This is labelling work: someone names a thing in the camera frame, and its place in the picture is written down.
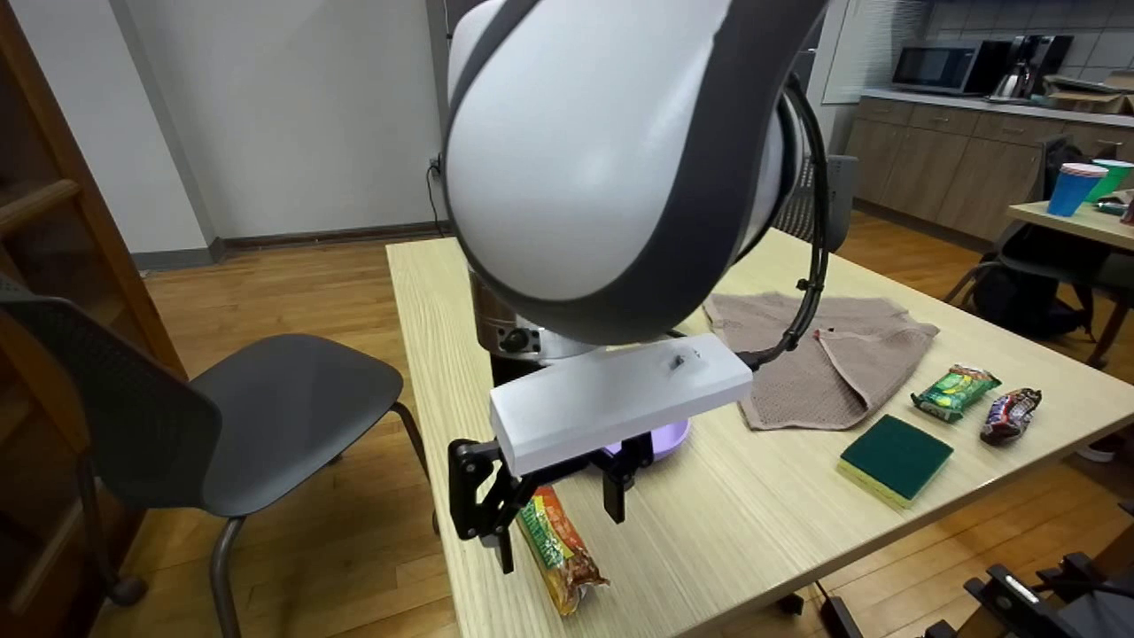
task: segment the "towel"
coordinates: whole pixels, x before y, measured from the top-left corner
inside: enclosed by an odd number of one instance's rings
[[[774,346],[798,313],[786,294],[714,294],[705,313],[733,351]],[[741,398],[750,429],[853,429],[930,351],[935,327],[887,298],[822,298],[808,338],[762,366]]]

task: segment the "light wood tabletop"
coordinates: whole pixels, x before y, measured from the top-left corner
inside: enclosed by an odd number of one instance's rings
[[[1134,421],[1134,386],[834,260],[830,294],[890,298],[915,320],[939,327],[932,351],[881,412],[945,439],[955,445],[945,468],[910,506],[898,509],[835,471],[840,451],[861,429],[750,432],[733,403],[715,408],[696,418],[685,451],[637,476],[625,523],[607,516],[600,476],[555,482],[570,522],[610,578],[577,618],[560,619],[516,532],[516,569],[500,574],[495,554],[482,543],[461,543],[448,513],[448,443],[493,437],[488,357],[475,339],[461,248],[415,240],[389,246],[385,256],[463,633],[696,630],[744,604],[775,604],[945,506]],[[806,267],[808,246],[774,231],[722,276],[721,292],[789,294]],[[692,334],[705,327],[701,313],[685,321]],[[995,371],[1002,389],[1037,386],[1044,395],[1019,445],[994,451],[978,439],[983,408],[958,424],[910,408],[910,395],[959,363]]]
[[[1076,205],[1074,215],[1053,215],[1044,205],[1048,202],[1019,202],[1007,208],[1007,215],[1022,220],[1022,223],[1048,228],[1060,235],[1087,236],[1087,240],[1100,240],[1111,248],[1134,252],[1134,228],[1125,223],[1119,215],[1100,214],[1093,205]]]

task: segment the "cabinet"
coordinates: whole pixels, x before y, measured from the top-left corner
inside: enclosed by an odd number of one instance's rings
[[[1048,142],[1069,139],[1087,155],[1134,155],[1134,128],[861,100],[851,152],[861,176],[853,198],[903,214],[978,240],[995,240],[1011,202],[1037,198],[1037,165]]]
[[[176,351],[108,214],[108,202],[0,2],[0,276],[65,294],[102,327],[180,371]],[[76,491],[76,451],[62,421],[78,408],[42,376],[24,376],[0,339],[0,633],[84,633],[102,580],[91,569]],[[137,509],[98,495],[121,555]]]

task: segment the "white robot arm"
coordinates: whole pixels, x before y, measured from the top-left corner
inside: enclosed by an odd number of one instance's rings
[[[762,236],[793,176],[780,152],[789,109],[780,94],[822,8],[486,0],[463,13],[444,149],[459,240],[506,307],[597,346],[495,386],[493,451],[452,443],[463,539],[506,543],[506,522],[537,482],[665,418],[726,403],[750,384],[755,357],[669,328]],[[482,506],[469,487],[488,476],[482,460],[495,451],[506,471],[488,501],[506,491],[506,504]],[[633,471],[633,460],[612,464],[612,482]]]

